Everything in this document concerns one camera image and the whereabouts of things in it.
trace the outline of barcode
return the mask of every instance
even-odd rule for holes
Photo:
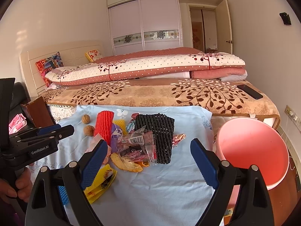
[[[144,144],[143,136],[129,138],[128,141],[131,144]]]

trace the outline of screw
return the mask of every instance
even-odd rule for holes
[[[44,167],[41,168],[41,172],[46,172],[47,169],[48,169],[48,167],[44,166]]]
[[[76,167],[77,162],[76,161],[72,161],[69,163],[69,167]]]
[[[228,167],[228,166],[230,166],[230,163],[229,163],[228,161],[226,161],[226,160],[223,160],[223,161],[222,161],[222,165],[223,165],[224,167]]]
[[[252,167],[252,170],[254,170],[254,171],[258,171],[258,169],[259,169],[258,166],[256,166],[256,165],[252,165],[251,167]]]

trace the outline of human hand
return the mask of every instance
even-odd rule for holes
[[[19,197],[28,202],[33,184],[30,179],[31,172],[29,168],[25,167],[21,176],[16,180],[16,187],[19,189],[18,193],[3,179],[0,179],[0,198],[9,203],[7,196]]]

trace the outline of brown blanket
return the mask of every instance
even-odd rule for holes
[[[238,89],[246,84],[263,95],[255,100]],[[42,94],[47,104],[53,105],[120,105],[120,106],[187,106],[199,105],[215,116],[249,116],[276,118],[280,122],[274,103],[247,81],[223,83],[202,79],[129,79],[99,82],[79,86],[65,86]]]

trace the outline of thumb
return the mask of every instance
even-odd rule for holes
[[[16,191],[3,179],[0,179],[0,193],[10,197],[17,197]]]

